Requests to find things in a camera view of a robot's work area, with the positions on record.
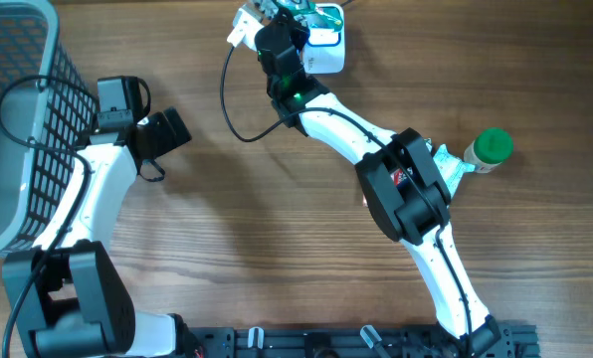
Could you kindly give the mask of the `green white gloves package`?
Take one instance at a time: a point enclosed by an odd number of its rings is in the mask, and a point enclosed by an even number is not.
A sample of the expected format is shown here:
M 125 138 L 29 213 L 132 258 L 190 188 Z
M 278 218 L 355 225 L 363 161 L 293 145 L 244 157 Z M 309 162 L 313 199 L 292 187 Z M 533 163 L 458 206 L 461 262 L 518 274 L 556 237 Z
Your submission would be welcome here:
M 288 9 L 297 21 L 309 28 L 337 32 L 343 25 L 340 11 L 334 6 L 323 7 L 308 0 L 277 0 L 276 4 Z

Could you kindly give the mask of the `teal wet wipes pack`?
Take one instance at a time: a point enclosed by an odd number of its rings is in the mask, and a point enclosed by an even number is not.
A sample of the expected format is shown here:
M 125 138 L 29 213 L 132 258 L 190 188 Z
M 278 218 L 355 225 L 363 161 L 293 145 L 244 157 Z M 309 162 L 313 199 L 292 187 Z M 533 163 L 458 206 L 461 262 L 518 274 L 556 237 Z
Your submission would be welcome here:
M 435 146 L 432 139 L 427 138 L 425 145 L 445 181 L 451 198 L 454 198 L 463 177 L 468 173 L 473 173 L 475 165 L 452 154 L 446 144 Z

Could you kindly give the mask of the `red coffee stick sachet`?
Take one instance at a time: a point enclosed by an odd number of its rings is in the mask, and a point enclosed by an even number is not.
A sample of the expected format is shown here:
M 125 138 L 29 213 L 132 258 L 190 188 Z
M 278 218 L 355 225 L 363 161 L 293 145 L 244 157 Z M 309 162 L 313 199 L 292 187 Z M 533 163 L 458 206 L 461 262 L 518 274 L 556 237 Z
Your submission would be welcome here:
M 398 189 L 405 187 L 410 183 L 410 178 L 414 176 L 412 168 L 406 168 L 405 170 L 396 169 L 392 174 L 391 178 Z

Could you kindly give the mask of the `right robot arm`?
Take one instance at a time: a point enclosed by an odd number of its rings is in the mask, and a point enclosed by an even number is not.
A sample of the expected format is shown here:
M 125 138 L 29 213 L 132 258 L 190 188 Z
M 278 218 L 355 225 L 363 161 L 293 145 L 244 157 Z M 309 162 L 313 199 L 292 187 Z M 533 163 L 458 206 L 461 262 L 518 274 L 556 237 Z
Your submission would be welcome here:
M 368 210 L 390 240 L 402 244 L 419 269 L 447 343 L 460 356 L 480 357 L 501 339 L 457 252 L 449 207 L 452 194 L 414 129 L 372 125 L 306 73 L 300 52 L 309 30 L 285 6 L 254 38 L 267 76 L 267 94 L 280 120 L 319 140 L 355 169 Z

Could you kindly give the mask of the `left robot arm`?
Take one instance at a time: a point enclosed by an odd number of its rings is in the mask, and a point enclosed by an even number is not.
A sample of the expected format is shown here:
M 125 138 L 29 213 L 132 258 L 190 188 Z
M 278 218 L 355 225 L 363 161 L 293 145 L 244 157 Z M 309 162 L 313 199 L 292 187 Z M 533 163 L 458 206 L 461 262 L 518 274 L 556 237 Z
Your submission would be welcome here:
M 129 187 L 145 164 L 187 143 L 175 108 L 151 112 L 145 80 L 98 81 L 97 110 L 52 221 L 31 249 L 5 259 L 11 312 L 1 354 L 18 334 L 29 357 L 201 357 L 204 348 L 177 314 L 135 309 L 107 248 Z

